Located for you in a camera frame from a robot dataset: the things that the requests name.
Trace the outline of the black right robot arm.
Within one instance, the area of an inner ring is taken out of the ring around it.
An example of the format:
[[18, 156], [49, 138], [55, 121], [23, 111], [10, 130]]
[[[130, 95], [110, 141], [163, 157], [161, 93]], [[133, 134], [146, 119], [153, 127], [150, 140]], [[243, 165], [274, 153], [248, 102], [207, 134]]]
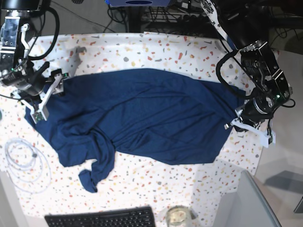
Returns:
[[[44, 59], [54, 48], [60, 29], [59, 15], [50, 6], [49, 0], [2, 0], [0, 9], [7, 14], [0, 28], [0, 83], [3, 86], [14, 86], [19, 100], [41, 102], [40, 95], [46, 84], [54, 82], [54, 78], [43, 76], [50, 64], [44, 63], [34, 70], [34, 61]], [[40, 56], [30, 56], [33, 45], [29, 41], [37, 39], [41, 31], [37, 31], [32, 21], [35, 17], [51, 13], [55, 19], [55, 32], [48, 50]]]

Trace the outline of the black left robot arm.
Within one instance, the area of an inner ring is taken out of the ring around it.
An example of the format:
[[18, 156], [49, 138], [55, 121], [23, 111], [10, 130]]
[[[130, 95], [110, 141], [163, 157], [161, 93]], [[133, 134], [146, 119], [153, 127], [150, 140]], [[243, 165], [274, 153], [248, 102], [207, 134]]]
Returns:
[[291, 87], [280, 69], [271, 48], [269, 31], [281, 28], [282, 22], [298, 22], [302, 15], [299, 0], [202, 0], [201, 8], [217, 31], [219, 40], [226, 41], [227, 53], [216, 66], [219, 81], [234, 95], [241, 96], [223, 78], [221, 68], [241, 55], [238, 62], [255, 87], [242, 95], [246, 103], [236, 110], [230, 123], [236, 131], [251, 131], [264, 121], [271, 121], [280, 107], [293, 108]]

